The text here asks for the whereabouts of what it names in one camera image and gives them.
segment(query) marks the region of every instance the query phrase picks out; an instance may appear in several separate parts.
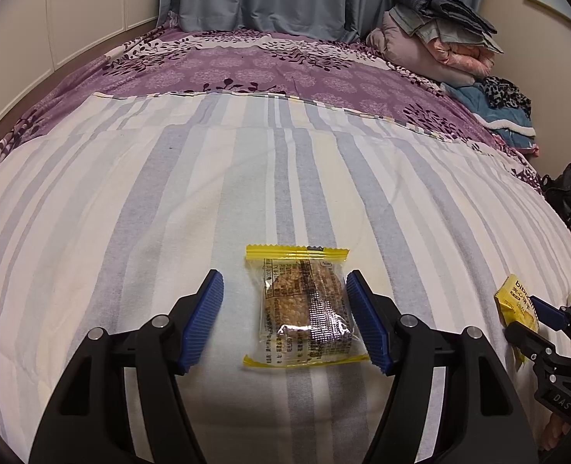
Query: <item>white wall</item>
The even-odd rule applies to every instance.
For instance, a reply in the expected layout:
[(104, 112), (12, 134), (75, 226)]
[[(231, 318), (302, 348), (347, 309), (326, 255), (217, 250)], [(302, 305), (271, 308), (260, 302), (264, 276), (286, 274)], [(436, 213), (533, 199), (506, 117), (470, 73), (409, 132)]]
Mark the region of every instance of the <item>white wall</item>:
[(159, 0), (0, 0), (0, 120), (55, 69), (158, 8)]
[(493, 74), (532, 99), (541, 155), (532, 165), (556, 178), (571, 162), (571, 22), (528, 0), (483, 0), (504, 55)]

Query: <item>plastic wrapper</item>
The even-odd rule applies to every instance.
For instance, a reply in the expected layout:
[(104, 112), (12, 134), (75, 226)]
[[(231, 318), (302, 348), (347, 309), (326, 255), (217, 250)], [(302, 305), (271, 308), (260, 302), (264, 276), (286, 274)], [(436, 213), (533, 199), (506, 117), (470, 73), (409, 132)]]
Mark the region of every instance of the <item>plastic wrapper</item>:
[[(539, 332), (537, 312), (528, 292), (515, 274), (507, 277), (494, 298), (504, 327), (509, 326), (513, 321), (518, 321), (531, 330)], [(517, 349), (513, 348), (513, 352), (518, 361), (522, 363), (526, 361), (526, 357)]]
[(247, 246), (262, 305), (258, 347), (244, 364), (288, 367), (368, 359), (340, 274), (347, 255), (346, 249)]

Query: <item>purple bedspread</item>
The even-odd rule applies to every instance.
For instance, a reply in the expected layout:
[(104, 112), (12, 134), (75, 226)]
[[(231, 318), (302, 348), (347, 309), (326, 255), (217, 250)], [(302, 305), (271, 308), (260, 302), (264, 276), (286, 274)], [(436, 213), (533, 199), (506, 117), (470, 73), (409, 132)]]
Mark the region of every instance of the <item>purple bedspread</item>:
[(184, 33), (176, 25), (171, 15), (166, 24), (66, 77), (0, 141), (0, 163), (14, 148), (47, 134), (95, 91), (120, 96), (268, 91), (485, 143), (519, 162), (526, 170), (515, 174), (538, 189), (537, 175), (523, 156), (490, 134), (463, 105), (430, 80), (386, 63), (371, 48), (252, 30)]

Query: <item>folded blanket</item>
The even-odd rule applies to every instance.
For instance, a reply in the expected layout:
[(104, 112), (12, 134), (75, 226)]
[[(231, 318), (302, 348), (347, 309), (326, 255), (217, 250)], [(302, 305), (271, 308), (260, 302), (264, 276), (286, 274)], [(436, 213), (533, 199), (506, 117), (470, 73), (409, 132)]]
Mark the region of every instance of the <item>folded blanket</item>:
[(379, 51), (384, 60), (436, 82), (461, 87), (475, 81), (471, 75), (436, 61), (425, 45), (417, 37), (408, 36), (388, 12), (384, 12), (382, 29), (377, 27), (368, 35), (367, 45)]
[(460, 24), (447, 19), (421, 16), (414, 10), (397, 4), (389, 10), (393, 19), (410, 36), (416, 34), (424, 43), (439, 38), (444, 43), (460, 43), (484, 47), (497, 54), (503, 54), (503, 49), (488, 33), (477, 33), (465, 29)]
[(487, 77), (494, 66), (494, 53), (482, 47), (446, 44), (439, 38), (431, 40), (426, 47), (439, 63), (469, 73), (474, 77)]
[(461, 24), (474, 32), (497, 33), (497, 30), (485, 18), (479, 16), (461, 0), (395, 0), (422, 16), (440, 17)]
[(528, 137), (536, 135), (532, 122), (521, 108), (492, 108), (480, 83), (460, 88), (453, 88), (443, 83), (441, 87), (444, 92), (463, 104), (488, 129), (507, 128)]
[(481, 82), (481, 88), (492, 108), (521, 108), (530, 117), (532, 102), (509, 80), (487, 77)]
[(492, 134), (498, 134), (503, 141), (511, 148), (515, 148), (523, 155), (539, 156), (539, 145), (537, 145), (532, 138), (528, 138), (519, 132), (510, 129), (497, 129), (491, 131)]

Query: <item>pillow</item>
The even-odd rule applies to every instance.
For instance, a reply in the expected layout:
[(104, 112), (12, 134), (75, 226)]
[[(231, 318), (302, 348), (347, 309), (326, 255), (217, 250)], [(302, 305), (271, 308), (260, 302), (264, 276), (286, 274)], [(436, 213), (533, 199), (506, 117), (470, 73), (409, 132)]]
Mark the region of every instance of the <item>pillow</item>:
[(377, 27), (368, 35), (367, 45), (377, 49), (386, 61), (436, 82), (444, 82), (452, 87), (475, 83), (472, 75), (436, 61), (423, 42), (417, 36), (409, 36), (388, 12), (384, 12), (382, 29)]

